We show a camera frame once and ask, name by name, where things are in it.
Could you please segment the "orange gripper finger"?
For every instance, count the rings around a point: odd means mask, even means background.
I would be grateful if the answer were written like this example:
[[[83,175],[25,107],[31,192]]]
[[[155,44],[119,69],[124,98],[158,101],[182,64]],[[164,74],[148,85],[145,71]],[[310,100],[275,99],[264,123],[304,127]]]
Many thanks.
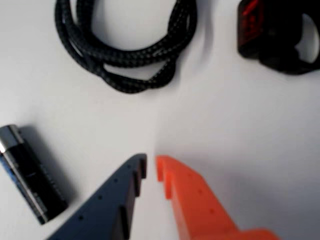
[[[240,230],[205,179],[195,170],[168,155],[156,157],[158,181],[171,201],[181,240],[277,240],[262,229]]]

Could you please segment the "navy gripper finger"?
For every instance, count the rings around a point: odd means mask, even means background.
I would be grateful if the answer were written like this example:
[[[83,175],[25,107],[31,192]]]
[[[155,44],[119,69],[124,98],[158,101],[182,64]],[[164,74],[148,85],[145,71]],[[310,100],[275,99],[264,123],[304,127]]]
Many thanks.
[[[135,200],[146,177],[147,155],[133,155],[49,239],[128,240]]]

